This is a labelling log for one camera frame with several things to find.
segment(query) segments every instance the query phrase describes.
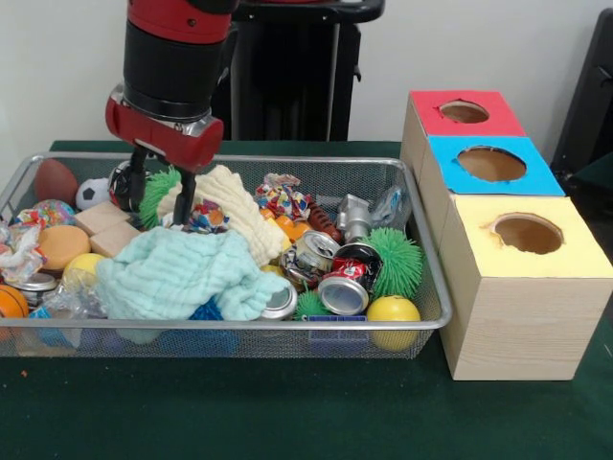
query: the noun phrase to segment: white wall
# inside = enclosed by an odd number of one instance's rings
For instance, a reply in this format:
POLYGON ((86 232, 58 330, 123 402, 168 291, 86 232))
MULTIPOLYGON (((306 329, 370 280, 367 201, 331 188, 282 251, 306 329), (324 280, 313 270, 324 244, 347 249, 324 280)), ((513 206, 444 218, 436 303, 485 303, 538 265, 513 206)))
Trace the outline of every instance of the white wall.
MULTIPOLYGON (((362 27, 350 136, 399 140, 407 91, 501 90, 545 156, 605 0, 388 0, 362 27)), ((125 0, 0 0, 0 186, 55 139, 110 139, 125 0)))

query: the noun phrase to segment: cloth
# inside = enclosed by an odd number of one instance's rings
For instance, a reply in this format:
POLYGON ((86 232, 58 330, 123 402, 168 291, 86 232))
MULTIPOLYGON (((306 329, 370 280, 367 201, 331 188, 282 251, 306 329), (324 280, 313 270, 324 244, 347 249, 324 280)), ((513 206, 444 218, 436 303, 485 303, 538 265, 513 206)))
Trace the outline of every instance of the cloth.
POLYGON ((223 319, 253 320, 289 285, 262 272, 233 231, 198 235, 156 227, 115 259, 100 261, 96 271, 109 319, 188 319, 215 296, 223 319))
POLYGON ((269 209, 277 218, 287 216, 292 220, 308 220, 311 198, 293 190, 299 185, 298 177, 271 172, 256 189, 256 201, 262 209, 269 209))
MULTIPOLYGON (((177 184, 162 198, 157 207, 158 219, 171 213, 174 201, 181 193, 177 184)), ((223 165, 196 178, 194 201, 212 201, 219 205, 225 217, 229 218, 228 228, 240 233, 249 244, 251 257, 258 266, 268 264, 283 251, 284 231, 272 228, 260 214, 258 204, 242 186, 240 175, 232 173, 223 165)))

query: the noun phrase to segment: round hole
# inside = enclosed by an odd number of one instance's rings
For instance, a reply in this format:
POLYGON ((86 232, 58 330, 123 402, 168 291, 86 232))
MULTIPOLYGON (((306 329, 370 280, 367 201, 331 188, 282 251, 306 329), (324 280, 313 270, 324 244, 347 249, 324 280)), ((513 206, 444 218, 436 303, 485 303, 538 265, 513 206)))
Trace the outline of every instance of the round hole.
POLYGON ((526 164, 515 155, 495 147, 473 147, 458 155, 471 175, 488 182, 515 180, 526 175, 526 164))
POLYGON ((440 111, 445 118, 458 123, 475 124, 489 120, 488 111, 476 103, 452 101, 441 105, 440 111))
POLYGON ((494 225, 494 232, 500 235, 507 246, 514 246, 522 252, 534 254, 555 252, 563 242, 559 228, 533 214, 502 216, 494 225))

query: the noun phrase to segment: yellow box top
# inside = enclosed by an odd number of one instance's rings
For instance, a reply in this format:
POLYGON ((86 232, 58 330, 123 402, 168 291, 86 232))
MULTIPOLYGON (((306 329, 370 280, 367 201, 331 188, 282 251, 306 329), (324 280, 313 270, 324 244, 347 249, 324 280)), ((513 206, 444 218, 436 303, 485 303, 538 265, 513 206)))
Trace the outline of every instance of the yellow box top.
POLYGON ((570 198, 455 195, 484 277, 613 278, 570 198))

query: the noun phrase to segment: soccer ball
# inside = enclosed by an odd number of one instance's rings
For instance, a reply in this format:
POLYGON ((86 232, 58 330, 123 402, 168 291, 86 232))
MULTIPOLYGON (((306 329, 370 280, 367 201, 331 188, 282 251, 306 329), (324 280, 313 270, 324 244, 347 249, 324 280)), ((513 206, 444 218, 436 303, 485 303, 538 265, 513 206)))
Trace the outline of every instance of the soccer ball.
POLYGON ((77 191, 77 207, 82 211, 92 208, 105 201, 110 201, 108 194, 108 179, 87 179, 77 191))

